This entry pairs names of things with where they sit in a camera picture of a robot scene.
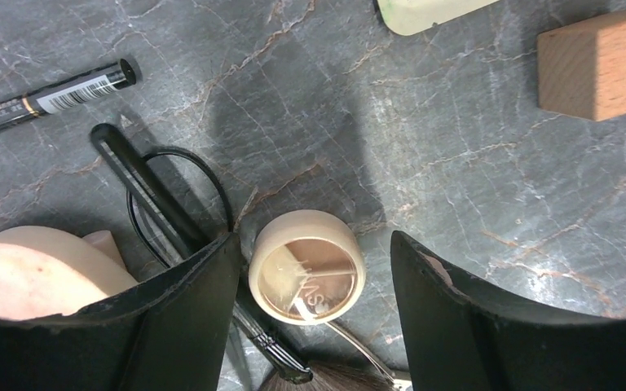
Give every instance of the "gray marble countertop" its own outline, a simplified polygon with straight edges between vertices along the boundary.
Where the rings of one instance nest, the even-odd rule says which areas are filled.
[[[616,0],[501,0],[413,37],[370,0],[0,0],[0,100],[123,56],[143,80],[0,133],[0,230],[110,229],[132,268],[156,271],[124,191],[88,143],[125,122],[140,148],[177,144],[224,182],[248,257],[295,209],[348,222],[368,265],[342,321],[407,366],[390,276],[392,230],[503,288],[626,317],[626,116],[594,123],[536,106],[536,35],[626,8]],[[207,221],[205,179],[158,171]],[[339,350],[322,327],[302,345]],[[267,370],[247,349],[256,383]],[[220,389],[240,389],[225,361]]]

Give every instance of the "wood grain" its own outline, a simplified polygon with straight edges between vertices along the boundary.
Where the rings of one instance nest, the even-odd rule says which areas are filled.
[[[626,114],[626,11],[538,37],[539,106],[603,121]]]

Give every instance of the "barcode label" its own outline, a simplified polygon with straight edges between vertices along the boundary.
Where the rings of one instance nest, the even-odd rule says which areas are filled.
[[[90,102],[92,99],[101,98],[116,90],[109,79],[103,75],[54,94],[43,96],[37,99],[37,103],[49,114],[56,114],[78,104]]]

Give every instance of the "brush handle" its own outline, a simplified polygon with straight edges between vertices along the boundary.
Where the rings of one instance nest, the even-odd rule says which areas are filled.
[[[181,258],[187,259],[212,241],[116,126],[95,126],[90,140]]]
[[[209,243],[207,236],[116,126],[95,126],[90,140],[181,257],[188,258]],[[233,319],[283,379],[294,384],[311,381],[311,369],[279,340],[278,333],[274,332],[276,327],[255,302],[244,280],[236,292]]]

